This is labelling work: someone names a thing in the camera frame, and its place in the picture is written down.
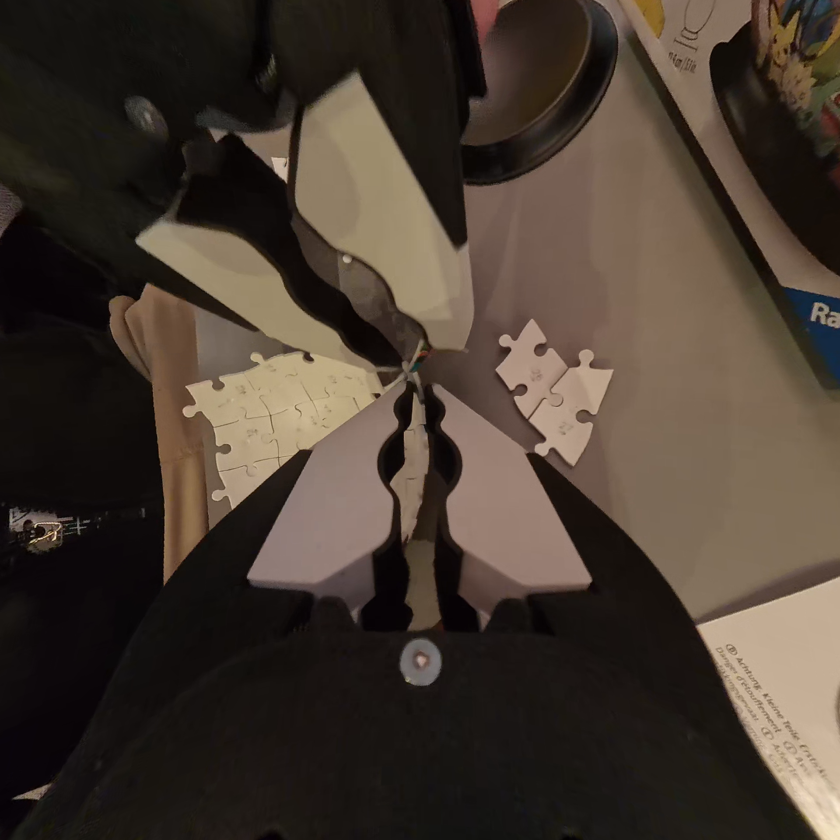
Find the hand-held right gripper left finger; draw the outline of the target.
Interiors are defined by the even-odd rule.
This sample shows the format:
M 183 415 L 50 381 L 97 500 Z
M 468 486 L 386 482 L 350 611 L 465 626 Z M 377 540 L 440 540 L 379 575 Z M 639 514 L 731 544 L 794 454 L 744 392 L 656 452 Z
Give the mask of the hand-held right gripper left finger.
M 401 503 L 413 386 L 387 393 L 315 444 L 248 573 L 252 585 L 337 597 L 363 627 L 408 627 Z

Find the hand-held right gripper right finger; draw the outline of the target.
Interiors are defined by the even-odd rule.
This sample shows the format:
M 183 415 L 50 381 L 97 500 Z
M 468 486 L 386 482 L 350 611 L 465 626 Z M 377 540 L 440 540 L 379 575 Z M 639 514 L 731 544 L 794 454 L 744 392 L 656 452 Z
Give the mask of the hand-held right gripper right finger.
M 444 485 L 434 580 L 445 627 L 480 627 L 506 600 L 579 592 L 592 575 L 520 444 L 441 385 L 424 391 Z

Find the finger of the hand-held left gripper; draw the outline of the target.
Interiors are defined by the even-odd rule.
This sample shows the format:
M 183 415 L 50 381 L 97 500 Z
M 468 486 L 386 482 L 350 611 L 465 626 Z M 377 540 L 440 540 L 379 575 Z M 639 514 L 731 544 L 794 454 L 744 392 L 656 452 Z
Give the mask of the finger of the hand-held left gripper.
M 373 269 L 434 350 L 462 351 L 475 314 L 469 246 L 451 241 L 359 73 L 303 109 L 293 168 L 301 218 Z
M 215 167 L 193 173 L 136 245 L 269 338 L 359 366 L 401 366 L 381 331 L 309 265 L 275 170 L 234 134 L 211 152 Z

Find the partly built puzzle ball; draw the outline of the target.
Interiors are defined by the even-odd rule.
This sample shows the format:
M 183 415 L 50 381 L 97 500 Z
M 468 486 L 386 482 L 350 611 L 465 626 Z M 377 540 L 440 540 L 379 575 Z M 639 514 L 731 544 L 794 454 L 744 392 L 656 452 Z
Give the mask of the partly built puzzle ball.
M 310 449 L 384 391 L 376 374 L 303 352 L 264 358 L 252 353 L 246 371 L 186 387 L 193 404 L 185 417 L 203 415 L 214 430 L 216 469 L 224 488 L 213 499 L 231 508 L 292 456 Z

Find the small joined puzzle piece cluster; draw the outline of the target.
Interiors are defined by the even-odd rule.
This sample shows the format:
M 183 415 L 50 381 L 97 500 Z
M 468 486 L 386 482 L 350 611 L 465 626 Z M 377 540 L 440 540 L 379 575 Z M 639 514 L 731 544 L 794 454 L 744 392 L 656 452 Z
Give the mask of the small joined puzzle piece cluster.
M 507 356 L 496 373 L 514 394 L 520 414 L 542 437 L 535 452 L 545 457 L 554 451 L 573 467 L 586 450 L 593 430 L 593 423 L 580 420 L 579 415 L 598 414 L 614 370 L 594 367 L 591 350 L 579 352 L 576 365 L 567 364 L 552 349 L 539 354 L 538 348 L 546 342 L 533 320 L 517 338 L 501 335 L 498 344 Z

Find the black round ball stand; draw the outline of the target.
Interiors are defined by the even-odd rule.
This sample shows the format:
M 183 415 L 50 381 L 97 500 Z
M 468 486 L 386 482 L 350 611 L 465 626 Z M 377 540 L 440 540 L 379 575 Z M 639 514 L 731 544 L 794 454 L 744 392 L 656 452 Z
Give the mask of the black round ball stand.
M 598 2 L 500 2 L 481 47 L 486 91 L 469 96 L 465 183 L 509 182 L 561 152 L 601 103 L 617 51 L 613 16 Z

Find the blue puzzle box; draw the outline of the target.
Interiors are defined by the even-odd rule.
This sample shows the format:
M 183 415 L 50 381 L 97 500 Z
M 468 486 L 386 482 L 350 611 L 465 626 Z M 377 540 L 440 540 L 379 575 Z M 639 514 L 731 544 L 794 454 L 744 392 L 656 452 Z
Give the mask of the blue puzzle box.
M 620 4 L 773 303 L 837 391 L 839 2 Z

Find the person's beige trouser leg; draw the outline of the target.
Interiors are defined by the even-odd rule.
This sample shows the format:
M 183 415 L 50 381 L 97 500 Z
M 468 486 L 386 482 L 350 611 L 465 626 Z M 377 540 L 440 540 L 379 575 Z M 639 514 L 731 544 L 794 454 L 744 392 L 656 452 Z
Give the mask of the person's beige trouser leg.
M 150 384 L 164 499 L 163 581 L 209 530 L 203 434 L 183 408 L 198 383 L 196 321 L 185 301 L 147 285 L 137 300 L 114 297 L 109 327 L 118 348 Z

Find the person's black clothing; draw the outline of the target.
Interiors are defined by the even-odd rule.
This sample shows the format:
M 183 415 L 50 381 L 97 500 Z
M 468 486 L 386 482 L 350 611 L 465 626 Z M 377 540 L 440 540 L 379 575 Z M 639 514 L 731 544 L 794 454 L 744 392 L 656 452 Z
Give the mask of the person's black clothing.
M 116 293 L 22 212 L 1 242 L 1 791 L 51 782 L 162 587 L 150 384 L 109 330 Z M 25 519 L 64 541 L 27 553 Z

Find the white instruction leaflet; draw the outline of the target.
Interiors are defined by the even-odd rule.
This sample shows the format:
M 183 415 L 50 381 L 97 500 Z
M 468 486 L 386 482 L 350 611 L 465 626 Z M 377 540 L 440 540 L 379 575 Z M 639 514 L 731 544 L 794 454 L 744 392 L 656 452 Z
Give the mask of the white instruction leaflet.
M 839 838 L 839 580 L 698 626 L 731 703 L 820 838 Z

